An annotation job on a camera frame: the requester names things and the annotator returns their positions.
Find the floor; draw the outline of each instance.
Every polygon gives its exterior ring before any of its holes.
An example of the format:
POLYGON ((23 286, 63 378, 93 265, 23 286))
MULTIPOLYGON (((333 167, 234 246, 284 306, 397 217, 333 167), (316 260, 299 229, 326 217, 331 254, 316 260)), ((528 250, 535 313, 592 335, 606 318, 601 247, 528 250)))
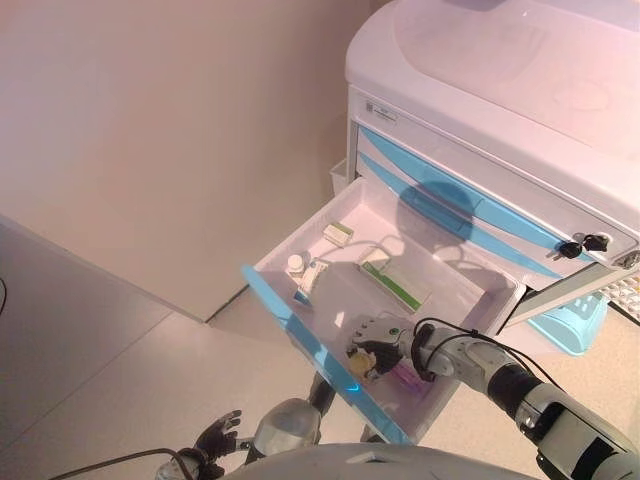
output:
MULTIPOLYGON (((609 314, 580 358, 544 355, 565 389, 640 444, 640 328, 609 314)), ((305 396, 312 368, 251 293, 212 325, 171 314, 0 452, 0 478, 44 479, 136 450, 190 445, 217 416, 240 408, 241 436, 279 401, 305 396)), ((336 399, 323 442, 357 441, 363 423, 336 399)), ((541 478, 535 448, 488 400, 460 388, 422 445, 541 478)), ((230 456, 233 468, 241 454, 230 456)), ((81 478, 153 478, 163 458, 81 478)))

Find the wall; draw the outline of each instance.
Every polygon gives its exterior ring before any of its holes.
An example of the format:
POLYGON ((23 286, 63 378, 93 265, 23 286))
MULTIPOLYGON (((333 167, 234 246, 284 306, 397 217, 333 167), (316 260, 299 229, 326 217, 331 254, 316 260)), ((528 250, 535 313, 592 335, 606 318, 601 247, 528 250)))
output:
POLYGON ((198 318, 330 196, 368 0, 0 6, 0 218, 198 318))

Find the open drawer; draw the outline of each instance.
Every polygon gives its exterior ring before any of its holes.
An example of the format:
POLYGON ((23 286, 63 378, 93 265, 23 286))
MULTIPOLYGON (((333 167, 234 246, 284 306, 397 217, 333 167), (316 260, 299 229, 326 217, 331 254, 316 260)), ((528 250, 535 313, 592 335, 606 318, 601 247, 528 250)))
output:
POLYGON ((359 178, 298 228, 255 267, 243 273, 294 344, 354 409, 386 440, 417 443, 457 388, 438 378, 409 388, 391 373, 372 384, 349 371, 346 347, 363 317, 394 315, 415 323, 438 317, 495 334, 523 295, 518 283, 485 258, 482 248, 440 228, 407 206, 376 178, 359 178), (323 230, 339 222, 353 230, 339 248, 323 230), (419 283, 421 306, 411 311, 358 267, 372 248, 383 248, 394 269, 419 283), (294 300, 298 285, 287 274, 292 254, 329 262, 310 302, 294 300))

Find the white bottle cap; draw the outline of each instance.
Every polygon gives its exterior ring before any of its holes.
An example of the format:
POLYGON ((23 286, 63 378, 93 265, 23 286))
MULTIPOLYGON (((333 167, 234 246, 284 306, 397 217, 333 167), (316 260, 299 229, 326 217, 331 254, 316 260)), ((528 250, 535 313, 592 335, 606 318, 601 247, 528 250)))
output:
POLYGON ((287 260, 287 266, 293 273, 302 273, 304 271, 304 259, 302 255, 291 255, 287 260))

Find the cable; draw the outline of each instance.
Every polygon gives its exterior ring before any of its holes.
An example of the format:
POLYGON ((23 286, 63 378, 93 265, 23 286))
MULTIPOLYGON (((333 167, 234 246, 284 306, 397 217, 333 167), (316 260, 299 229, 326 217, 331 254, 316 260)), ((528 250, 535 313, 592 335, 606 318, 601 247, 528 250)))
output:
POLYGON ((447 327, 451 327, 454 330, 459 330, 461 332, 465 332, 465 333, 471 333, 471 330, 467 330, 466 328, 462 328, 458 325, 454 325, 453 323, 449 323, 449 322, 445 322, 444 320, 440 320, 439 318, 436 317, 425 317, 425 318, 421 318, 420 320, 418 320, 415 324, 415 326, 413 327, 413 336, 416 336, 416 333, 418 333, 418 329, 422 326, 423 323, 425 322, 437 322, 437 323, 441 323, 443 325, 446 325, 447 327))
POLYGON ((2 315, 4 306, 7 303, 7 284, 4 283, 4 280, 2 280, 1 278, 0 278, 0 284, 2 285, 2 290, 4 290, 4 295, 2 296, 2 303, 0 303, 0 315, 2 315))
POLYGON ((76 475, 91 472, 93 470, 109 467, 111 465, 115 465, 116 463, 127 462, 129 460, 134 460, 136 458, 147 457, 149 455, 158 455, 161 453, 165 453, 173 457, 173 459, 176 461, 176 463, 180 467, 180 471, 182 472, 182 475, 184 475, 185 480, 193 480, 193 476, 191 476, 191 473, 189 473, 189 470, 187 469, 187 466, 184 464, 184 461, 182 460, 180 455, 178 455, 177 452, 169 448, 154 448, 153 450, 145 450, 143 452, 131 453, 123 457, 112 458, 111 460, 105 460, 104 462, 95 463, 93 465, 88 465, 86 467, 78 468, 77 470, 71 470, 70 472, 66 472, 61 475, 56 475, 55 477, 51 477, 49 480, 63 480, 64 478, 71 478, 71 477, 75 477, 76 475))
POLYGON ((460 338, 462 336, 468 336, 471 338, 479 338, 481 340, 484 340, 486 342, 489 343, 493 343, 494 345, 504 349, 506 352, 508 352, 520 365, 522 365, 522 367, 531 375, 534 375, 533 371, 531 370, 531 368, 529 367, 529 365, 527 365, 525 363, 524 360, 522 360, 522 358, 520 358, 520 356, 526 358, 529 362, 531 362, 531 364, 533 364, 548 380, 549 382, 551 382, 553 385, 555 385, 556 387, 558 387, 560 390, 564 391, 564 389, 553 379, 553 377, 551 377, 551 375, 549 375, 547 373, 547 371, 542 368, 535 360, 533 360, 529 355, 527 355, 526 353, 521 352, 520 350, 516 350, 515 348, 512 348, 508 345, 505 345, 504 343, 500 343, 497 340, 494 340, 493 338, 487 337, 486 335, 483 335, 481 333, 479 333, 477 330, 468 330, 466 328, 462 328, 458 325, 454 325, 453 323, 449 323, 446 322, 444 320, 440 320, 439 318, 435 318, 435 317, 425 317, 422 318, 420 320, 418 320, 418 322, 416 323, 415 327, 413 328, 413 334, 414 336, 416 335, 416 333, 418 332, 419 328, 426 322, 436 322, 436 323, 441 323, 443 325, 446 325, 450 328, 453 328, 454 330, 458 330, 460 332, 465 332, 466 335, 453 335, 452 337, 449 337, 448 339, 445 339, 444 341, 440 342, 440 344, 438 344, 432 351, 431 354, 429 355, 429 358, 427 359, 427 362, 425 363, 425 370, 427 369, 427 367, 429 366, 429 362, 431 361, 431 358, 433 357, 433 355, 436 353, 436 351, 441 348, 444 344, 446 344, 449 340, 452 340, 454 338, 460 338))

